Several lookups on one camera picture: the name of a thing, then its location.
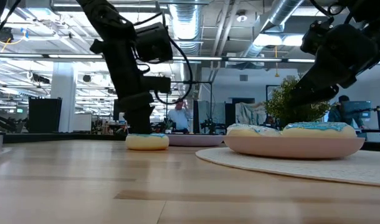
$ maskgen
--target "wooden table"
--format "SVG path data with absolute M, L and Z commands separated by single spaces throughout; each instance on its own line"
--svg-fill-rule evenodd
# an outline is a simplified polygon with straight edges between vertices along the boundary
M 127 151 L 121 141 L 7 144 L 0 224 L 380 223 L 380 187 L 233 169 L 198 159 L 197 150 Z

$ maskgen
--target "frosted donut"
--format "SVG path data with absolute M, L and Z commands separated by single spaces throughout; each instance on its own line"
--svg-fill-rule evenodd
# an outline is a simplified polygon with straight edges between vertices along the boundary
M 301 122 L 288 124 L 283 137 L 355 138 L 352 126 L 340 122 Z
M 129 134 L 126 146 L 132 150 L 164 150 L 169 146 L 169 138 L 165 134 Z
M 228 136 L 255 136 L 255 137 L 280 137 L 279 131 L 273 128 L 267 128 L 249 124 L 232 124 L 227 128 Z

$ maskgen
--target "white placemat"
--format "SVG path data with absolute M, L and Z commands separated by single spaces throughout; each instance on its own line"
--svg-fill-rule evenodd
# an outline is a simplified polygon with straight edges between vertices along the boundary
M 196 152 L 207 161 L 245 170 L 309 179 L 380 186 L 380 152 L 359 151 L 337 160 L 301 161 L 248 156 L 225 148 Z

